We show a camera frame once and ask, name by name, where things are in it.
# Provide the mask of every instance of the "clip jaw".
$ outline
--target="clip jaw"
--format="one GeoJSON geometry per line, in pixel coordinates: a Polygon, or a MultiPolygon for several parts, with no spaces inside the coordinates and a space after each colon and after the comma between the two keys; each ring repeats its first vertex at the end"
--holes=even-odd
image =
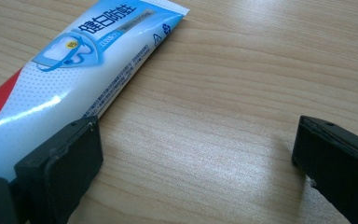
{"type": "Polygon", "coordinates": [[[292,162],[342,215],[358,223],[358,136],[333,123],[302,116],[292,162]]]}
{"type": "Polygon", "coordinates": [[[0,178],[0,195],[11,191],[0,197],[8,207],[0,216],[16,220],[5,223],[66,223],[102,163],[98,118],[66,125],[15,165],[10,185],[0,178]]]}

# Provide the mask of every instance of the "table surface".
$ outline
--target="table surface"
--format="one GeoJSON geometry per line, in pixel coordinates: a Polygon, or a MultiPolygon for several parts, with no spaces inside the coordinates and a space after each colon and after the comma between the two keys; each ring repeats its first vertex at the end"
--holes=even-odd
{"type": "MultiPolygon", "coordinates": [[[[358,134],[358,1],[176,2],[69,223],[348,222],[291,154],[300,115],[358,134]]],[[[94,3],[0,0],[0,85],[94,3]]]]}

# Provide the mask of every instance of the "light brown wood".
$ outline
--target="light brown wood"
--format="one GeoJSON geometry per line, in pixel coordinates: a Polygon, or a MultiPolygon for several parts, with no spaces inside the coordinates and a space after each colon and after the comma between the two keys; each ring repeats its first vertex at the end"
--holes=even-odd
{"type": "MultiPolygon", "coordinates": [[[[0,85],[94,2],[0,0],[0,85]]],[[[358,1],[175,2],[69,223],[348,222],[291,152],[300,115],[358,134],[358,1]]]]}

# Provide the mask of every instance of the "toothpaste tube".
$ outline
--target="toothpaste tube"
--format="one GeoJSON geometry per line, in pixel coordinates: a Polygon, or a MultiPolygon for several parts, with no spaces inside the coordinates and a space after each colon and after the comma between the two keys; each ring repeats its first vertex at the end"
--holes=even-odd
{"type": "Polygon", "coordinates": [[[101,0],[0,87],[0,177],[66,124],[98,115],[188,9],[101,0]]]}

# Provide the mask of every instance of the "toothpaste tube crimped end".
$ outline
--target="toothpaste tube crimped end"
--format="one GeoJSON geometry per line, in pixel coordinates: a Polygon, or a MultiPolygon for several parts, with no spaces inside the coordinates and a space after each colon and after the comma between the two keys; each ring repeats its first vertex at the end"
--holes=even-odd
{"type": "Polygon", "coordinates": [[[188,9],[101,0],[0,87],[0,177],[64,125],[101,116],[188,9]]]}

